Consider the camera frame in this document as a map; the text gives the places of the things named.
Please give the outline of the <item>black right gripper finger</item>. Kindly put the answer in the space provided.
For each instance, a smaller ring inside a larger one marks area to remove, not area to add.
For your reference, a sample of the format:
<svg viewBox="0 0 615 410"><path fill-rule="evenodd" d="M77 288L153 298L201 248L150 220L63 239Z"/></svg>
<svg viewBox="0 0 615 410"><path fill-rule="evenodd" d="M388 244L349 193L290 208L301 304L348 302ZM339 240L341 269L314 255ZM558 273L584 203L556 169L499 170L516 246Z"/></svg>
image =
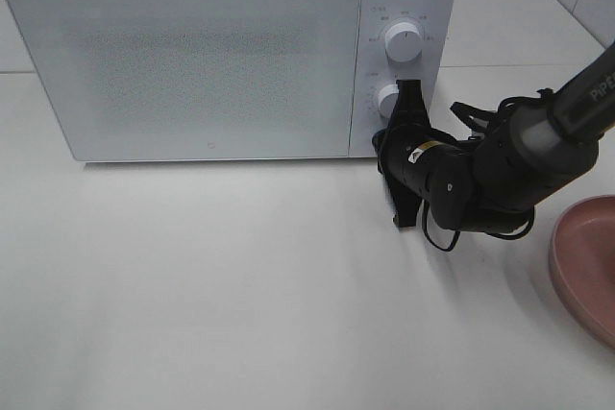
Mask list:
<svg viewBox="0 0 615 410"><path fill-rule="evenodd" d="M402 126L429 127L429 116L425 106L420 80L397 80L398 96L389 119L389 128Z"/></svg>
<svg viewBox="0 0 615 410"><path fill-rule="evenodd" d="M417 224L419 196L391 175L384 176L384 183L394 210L393 223L398 229L414 228Z"/></svg>

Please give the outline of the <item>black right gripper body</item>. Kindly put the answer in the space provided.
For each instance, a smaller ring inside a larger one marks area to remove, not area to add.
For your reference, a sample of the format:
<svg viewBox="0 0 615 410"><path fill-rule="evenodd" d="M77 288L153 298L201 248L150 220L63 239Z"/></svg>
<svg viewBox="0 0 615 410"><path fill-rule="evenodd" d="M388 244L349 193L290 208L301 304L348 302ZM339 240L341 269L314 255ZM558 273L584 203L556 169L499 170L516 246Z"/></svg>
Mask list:
<svg viewBox="0 0 615 410"><path fill-rule="evenodd" d="M376 152L378 169L419 196L419 202L456 200L456 140L430 128L402 126L385 129Z"/></svg>

